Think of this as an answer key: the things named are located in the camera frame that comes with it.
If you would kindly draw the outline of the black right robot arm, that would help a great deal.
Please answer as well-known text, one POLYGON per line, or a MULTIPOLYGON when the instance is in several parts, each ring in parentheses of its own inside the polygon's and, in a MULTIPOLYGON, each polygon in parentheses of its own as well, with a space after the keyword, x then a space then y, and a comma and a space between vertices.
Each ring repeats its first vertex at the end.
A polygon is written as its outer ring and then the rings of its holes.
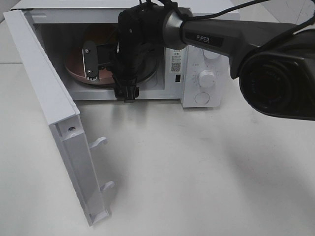
POLYGON ((176 3, 146 2, 118 16, 116 44, 97 46, 100 66, 113 73, 115 96, 139 95, 137 77, 155 46, 194 46, 228 57, 230 76, 258 112, 278 118, 315 118, 314 19, 300 25, 194 17, 176 3))

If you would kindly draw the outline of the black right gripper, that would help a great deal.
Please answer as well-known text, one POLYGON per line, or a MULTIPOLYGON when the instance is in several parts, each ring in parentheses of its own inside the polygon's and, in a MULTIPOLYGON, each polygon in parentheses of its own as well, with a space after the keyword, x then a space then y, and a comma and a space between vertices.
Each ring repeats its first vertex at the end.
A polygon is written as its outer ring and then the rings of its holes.
POLYGON ((151 48, 150 43, 123 47, 119 43, 97 45, 98 66, 112 72, 117 100, 132 103, 139 96, 139 69, 151 48))

